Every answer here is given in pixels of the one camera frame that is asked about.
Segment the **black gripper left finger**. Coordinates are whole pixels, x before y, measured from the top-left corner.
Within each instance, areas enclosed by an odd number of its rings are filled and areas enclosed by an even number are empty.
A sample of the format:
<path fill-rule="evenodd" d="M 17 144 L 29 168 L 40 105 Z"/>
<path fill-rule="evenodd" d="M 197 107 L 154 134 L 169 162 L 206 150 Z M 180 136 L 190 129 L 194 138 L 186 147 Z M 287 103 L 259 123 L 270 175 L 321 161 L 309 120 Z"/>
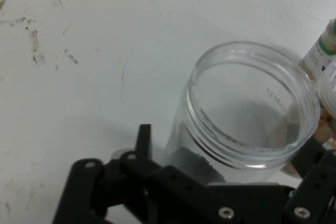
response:
<path fill-rule="evenodd" d="M 141 223 L 242 223 L 238 207 L 173 166 L 151 159 L 151 126 L 139 127 L 135 148 L 104 164 L 74 162 L 53 223 L 106 223 L 123 205 Z"/>

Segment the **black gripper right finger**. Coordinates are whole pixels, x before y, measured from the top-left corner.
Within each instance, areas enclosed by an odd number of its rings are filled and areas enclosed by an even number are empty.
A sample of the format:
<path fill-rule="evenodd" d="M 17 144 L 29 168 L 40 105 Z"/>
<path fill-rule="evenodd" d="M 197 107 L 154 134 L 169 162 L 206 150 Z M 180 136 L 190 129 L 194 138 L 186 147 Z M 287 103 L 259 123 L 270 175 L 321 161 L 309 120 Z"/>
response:
<path fill-rule="evenodd" d="M 285 223 L 335 223 L 335 149 L 311 137 L 291 163 L 302 181 L 285 207 Z"/>

